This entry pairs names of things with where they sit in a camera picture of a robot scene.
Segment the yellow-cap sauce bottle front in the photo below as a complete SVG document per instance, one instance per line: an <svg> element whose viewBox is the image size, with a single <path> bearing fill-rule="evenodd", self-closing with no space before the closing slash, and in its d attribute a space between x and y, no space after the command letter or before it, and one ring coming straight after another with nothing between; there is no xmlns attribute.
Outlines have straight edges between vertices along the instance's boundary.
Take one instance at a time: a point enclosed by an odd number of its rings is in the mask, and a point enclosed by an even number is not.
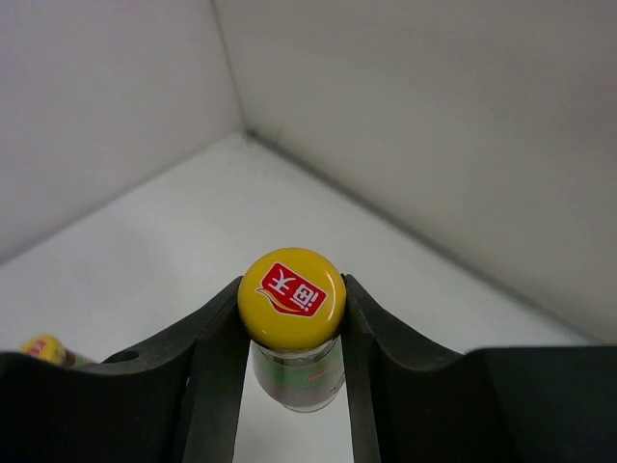
<svg viewBox="0 0 617 463"><path fill-rule="evenodd" d="M65 347L51 335L37 335L23 343L19 352L63 368L95 364L95 360Z"/></svg>

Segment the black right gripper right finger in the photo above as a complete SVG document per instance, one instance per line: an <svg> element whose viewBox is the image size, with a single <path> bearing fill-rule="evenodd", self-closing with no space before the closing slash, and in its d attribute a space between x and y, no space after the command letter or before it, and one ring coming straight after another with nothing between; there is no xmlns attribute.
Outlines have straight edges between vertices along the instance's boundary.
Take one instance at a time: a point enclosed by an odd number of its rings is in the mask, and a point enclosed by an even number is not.
<svg viewBox="0 0 617 463"><path fill-rule="evenodd" d="M383 309L352 276L341 338L358 462L612 462L612 345L466 354Z"/></svg>

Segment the yellow-cap sauce bottle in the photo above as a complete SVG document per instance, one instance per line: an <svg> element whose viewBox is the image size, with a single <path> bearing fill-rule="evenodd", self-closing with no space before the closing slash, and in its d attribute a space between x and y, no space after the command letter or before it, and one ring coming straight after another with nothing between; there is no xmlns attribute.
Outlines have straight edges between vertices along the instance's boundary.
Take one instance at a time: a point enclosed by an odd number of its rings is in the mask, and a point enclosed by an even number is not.
<svg viewBox="0 0 617 463"><path fill-rule="evenodd" d="M95 360L65 347L51 335L37 335L23 343L19 352L63 368L95 364Z"/></svg>
<svg viewBox="0 0 617 463"><path fill-rule="evenodd" d="M271 398L299 413L331 403L344 385L339 327L346 286L334 265L305 248L256 260L237 293L256 380Z"/></svg>

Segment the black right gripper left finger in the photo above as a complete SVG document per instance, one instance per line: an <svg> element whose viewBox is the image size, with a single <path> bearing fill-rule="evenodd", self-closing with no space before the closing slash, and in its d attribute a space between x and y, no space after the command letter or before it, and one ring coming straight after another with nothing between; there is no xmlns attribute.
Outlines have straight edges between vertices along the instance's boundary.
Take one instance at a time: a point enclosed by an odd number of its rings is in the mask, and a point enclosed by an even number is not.
<svg viewBox="0 0 617 463"><path fill-rule="evenodd" d="M98 364L1 356L5 462L229 462L249 338L232 282Z"/></svg>

